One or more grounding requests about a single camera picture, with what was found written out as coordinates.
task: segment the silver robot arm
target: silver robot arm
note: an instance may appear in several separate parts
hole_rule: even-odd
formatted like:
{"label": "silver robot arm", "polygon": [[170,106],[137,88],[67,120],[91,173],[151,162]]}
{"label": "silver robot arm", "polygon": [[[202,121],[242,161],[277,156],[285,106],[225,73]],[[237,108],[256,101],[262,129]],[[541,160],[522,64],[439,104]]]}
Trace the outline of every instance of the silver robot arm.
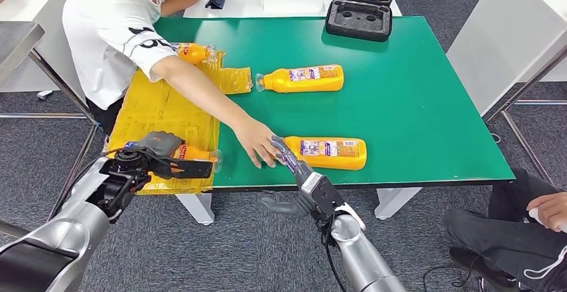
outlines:
{"label": "silver robot arm", "polygon": [[[98,159],[76,183],[71,197],[53,219],[0,248],[0,291],[79,289],[88,261],[117,217],[108,216],[105,211],[109,210],[93,196],[101,186],[108,187],[110,179],[115,182],[115,190],[129,179],[125,174],[104,174],[109,164],[108,158]],[[123,210],[123,203],[112,212]]]}
{"label": "silver robot arm", "polygon": [[329,231],[340,249],[344,270],[355,292],[406,292],[374,245],[364,235],[366,227],[329,179],[314,172],[280,139],[271,141],[296,179],[300,194],[295,201],[261,200],[270,211],[298,217],[311,216],[322,231]]}
{"label": "silver robot arm", "polygon": [[171,158],[182,142],[171,133],[151,132],[131,148],[113,150],[113,158],[93,162],[64,188],[47,223],[0,248],[0,291],[77,291],[92,254],[150,180],[148,172],[163,178],[211,175],[211,162]]}

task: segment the gray carpet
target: gray carpet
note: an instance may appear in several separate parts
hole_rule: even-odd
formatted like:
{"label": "gray carpet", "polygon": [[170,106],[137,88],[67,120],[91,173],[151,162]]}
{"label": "gray carpet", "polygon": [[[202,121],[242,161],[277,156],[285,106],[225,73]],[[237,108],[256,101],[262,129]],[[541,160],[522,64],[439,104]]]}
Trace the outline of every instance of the gray carpet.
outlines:
{"label": "gray carpet", "polygon": [[[405,15],[425,15],[446,50],[477,0],[397,1]],[[540,84],[533,95],[565,98],[567,84]],[[0,94],[0,111],[76,112],[60,93],[46,102],[33,93]],[[559,106],[512,110],[558,184],[567,182],[566,111]],[[88,128],[84,120],[0,120],[0,219],[29,229],[45,220]],[[500,148],[511,165],[535,172],[502,118],[490,128],[503,138]],[[97,135],[89,159],[101,147]],[[422,291],[424,269],[449,263],[443,213],[485,210],[489,191],[480,186],[424,189],[386,221],[373,216],[375,191],[342,194],[408,291]],[[82,291],[339,291],[312,222],[267,213],[258,205],[263,196],[286,199],[291,194],[214,194],[216,221],[207,227],[198,225],[173,196],[136,198],[97,250]],[[8,241],[0,236],[0,244]],[[462,273],[454,270],[431,273],[428,290],[463,291],[451,286],[458,277]]]}

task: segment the green table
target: green table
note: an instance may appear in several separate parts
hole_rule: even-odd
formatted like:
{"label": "green table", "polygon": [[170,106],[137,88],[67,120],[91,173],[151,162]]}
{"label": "green table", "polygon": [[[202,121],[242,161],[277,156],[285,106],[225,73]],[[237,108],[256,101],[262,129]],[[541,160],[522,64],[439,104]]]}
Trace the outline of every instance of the green table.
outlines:
{"label": "green table", "polygon": [[[279,136],[365,140],[368,160],[362,170],[320,170],[340,188],[462,186],[514,179],[422,17],[395,17],[384,43],[329,35],[318,17],[167,18],[155,27],[169,41],[213,44],[227,52],[225,67],[250,66],[253,76],[278,68],[342,65],[345,82],[339,92],[231,96]],[[226,126],[221,126],[219,148],[225,164],[213,191],[295,188],[283,166],[256,169]]]}

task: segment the small bottle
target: small bottle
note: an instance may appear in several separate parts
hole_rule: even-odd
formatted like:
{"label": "small bottle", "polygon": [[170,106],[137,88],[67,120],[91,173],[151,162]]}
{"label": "small bottle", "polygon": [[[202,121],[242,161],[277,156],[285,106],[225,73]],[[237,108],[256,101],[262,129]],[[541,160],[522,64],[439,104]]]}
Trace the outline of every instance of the small bottle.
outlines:
{"label": "small bottle", "polygon": [[215,61],[217,57],[217,51],[213,45],[200,46],[196,43],[172,43],[171,45],[177,50],[179,57],[193,65],[203,61]]}
{"label": "small bottle", "polygon": [[278,93],[334,92],[342,88],[344,74],[339,65],[296,69],[278,69],[267,75],[256,75],[256,90]]}
{"label": "small bottle", "polygon": [[214,150],[209,152],[208,150],[201,150],[199,148],[181,145],[175,151],[175,158],[180,158],[182,160],[202,160],[206,162],[213,163],[213,172],[218,173],[223,167],[223,153],[221,150]]}
{"label": "small bottle", "polygon": [[311,167],[360,170],[366,164],[366,143],[357,138],[290,136],[283,141]]}

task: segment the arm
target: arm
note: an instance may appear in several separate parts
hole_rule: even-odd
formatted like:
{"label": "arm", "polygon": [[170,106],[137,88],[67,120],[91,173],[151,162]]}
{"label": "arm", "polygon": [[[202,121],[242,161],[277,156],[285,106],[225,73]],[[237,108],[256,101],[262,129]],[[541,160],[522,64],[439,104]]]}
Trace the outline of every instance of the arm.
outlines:
{"label": "arm", "polygon": [[256,167],[261,167],[256,153],[275,166],[269,155],[278,153],[269,143],[274,133],[230,100],[198,68],[172,55],[158,61],[151,70],[194,105],[228,125]]}
{"label": "arm", "polygon": [[182,11],[193,6],[198,1],[199,0],[165,0],[161,4],[161,15],[162,17],[173,15],[178,11]]}

